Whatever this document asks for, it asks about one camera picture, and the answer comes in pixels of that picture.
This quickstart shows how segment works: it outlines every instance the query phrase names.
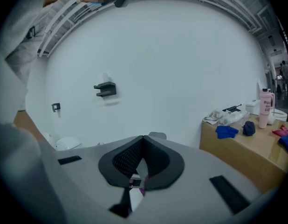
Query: person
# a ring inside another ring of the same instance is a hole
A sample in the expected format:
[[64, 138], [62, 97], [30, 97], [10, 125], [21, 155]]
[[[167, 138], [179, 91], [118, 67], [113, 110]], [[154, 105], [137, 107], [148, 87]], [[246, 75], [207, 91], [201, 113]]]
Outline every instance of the person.
[[285, 64], [285, 61], [282, 61], [280, 64], [281, 70], [283, 72], [283, 77], [286, 83], [287, 91], [288, 91], [288, 66]]
[[[31, 66], [44, 40], [47, 14], [57, 0], [19, 0], [0, 32], [0, 52], [18, 78], [27, 85]], [[81, 0], [105, 3], [110, 0]], [[29, 131], [37, 140], [44, 140], [26, 113], [25, 98], [14, 124]]]

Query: white wall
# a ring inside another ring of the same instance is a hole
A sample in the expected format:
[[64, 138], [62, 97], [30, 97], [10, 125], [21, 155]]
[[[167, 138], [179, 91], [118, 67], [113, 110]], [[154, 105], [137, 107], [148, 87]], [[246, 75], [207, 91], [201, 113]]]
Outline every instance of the white wall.
[[[49, 103], [60, 136], [84, 146], [150, 131], [198, 147], [217, 107], [256, 97], [266, 84], [257, 41], [224, 13], [184, 0], [137, 0], [83, 24], [48, 62]], [[106, 72], [118, 95], [97, 97]]]
[[41, 133], [54, 133], [50, 116], [52, 106], [47, 103], [46, 95], [47, 58], [37, 58], [32, 65], [28, 93], [26, 95], [26, 111]]

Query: floor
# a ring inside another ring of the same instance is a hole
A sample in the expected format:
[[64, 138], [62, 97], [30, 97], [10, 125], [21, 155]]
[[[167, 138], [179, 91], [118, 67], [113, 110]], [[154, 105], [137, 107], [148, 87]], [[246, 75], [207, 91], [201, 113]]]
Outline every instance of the floor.
[[288, 92], [277, 93], [275, 96], [275, 107], [288, 114]]

